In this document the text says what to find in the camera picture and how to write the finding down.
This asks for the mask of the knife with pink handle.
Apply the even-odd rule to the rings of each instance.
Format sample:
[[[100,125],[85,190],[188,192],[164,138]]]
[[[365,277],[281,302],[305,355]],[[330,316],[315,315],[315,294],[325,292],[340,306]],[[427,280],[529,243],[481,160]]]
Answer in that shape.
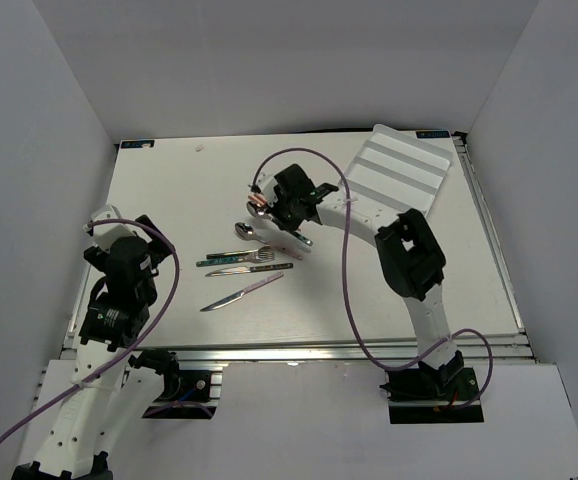
[[[216,302],[214,302],[214,303],[212,303],[206,307],[203,307],[201,309],[201,312],[210,312],[210,311],[215,311],[215,310],[218,310],[220,308],[223,308],[227,305],[230,305],[230,304],[242,299],[244,296],[252,293],[253,291],[256,291],[260,288],[263,288],[264,286],[266,286],[270,283],[273,283],[273,282],[275,282],[275,281],[277,281],[283,277],[284,277],[283,272],[279,272],[279,273],[276,273],[274,275],[268,276],[263,280],[260,280],[254,284],[251,284],[251,285],[249,285],[249,286],[247,286],[247,287],[245,287],[245,288],[243,288],[243,289],[241,289],[241,290],[239,290],[239,291],[237,291],[231,295],[228,295],[227,297],[224,297],[224,298],[222,298],[222,299],[220,299],[220,300],[218,300],[218,301],[216,301]]]

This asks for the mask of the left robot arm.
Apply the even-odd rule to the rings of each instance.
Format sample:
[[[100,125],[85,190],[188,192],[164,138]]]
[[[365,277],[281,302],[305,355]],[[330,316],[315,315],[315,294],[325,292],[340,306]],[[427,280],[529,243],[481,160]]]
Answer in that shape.
[[[159,265],[176,255],[146,215],[126,220],[107,206],[85,227],[93,246],[84,259],[101,278],[91,290],[71,385],[59,397],[58,416],[32,461],[15,468],[16,479],[110,479],[114,444],[156,398],[180,387],[165,350],[132,353],[159,322],[150,307],[158,293]]]

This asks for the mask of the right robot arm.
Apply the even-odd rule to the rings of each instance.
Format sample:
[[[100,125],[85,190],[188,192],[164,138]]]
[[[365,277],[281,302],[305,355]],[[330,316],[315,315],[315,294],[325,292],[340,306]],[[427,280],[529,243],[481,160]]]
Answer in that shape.
[[[296,164],[260,181],[258,188],[266,213],[280,229],[294,232],[311,221],[342,230],[344,245],[354,236],[376,248],[383,278],[403,299],[413,325],[422,390],[435,399],[453,391],[464,360],[443,304],[446,257],[424,214],[380,209],[353,191],[348,180],[317,186]]]

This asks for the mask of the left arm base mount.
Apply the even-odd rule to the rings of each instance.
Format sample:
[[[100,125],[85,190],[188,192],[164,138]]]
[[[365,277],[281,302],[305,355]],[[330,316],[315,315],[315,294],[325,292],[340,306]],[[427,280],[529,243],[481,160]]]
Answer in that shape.
[[[160,395],[143,414],[146,419],[201,419],[213,417],[210,370],[183,369],[174,352],[162,349],[142,351],[131,356],[132,370],[148,370],[163,383]]]

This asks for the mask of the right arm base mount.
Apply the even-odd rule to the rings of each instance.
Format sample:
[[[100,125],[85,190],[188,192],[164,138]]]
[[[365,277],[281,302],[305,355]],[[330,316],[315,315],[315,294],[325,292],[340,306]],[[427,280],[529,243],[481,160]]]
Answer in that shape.
[[[389,421],[394,425],[484,422],[479,400],[464,407],[479,391],[473,368],[463,369],[443,390],[418,369],[388,372],[380,389],[387,395]]]

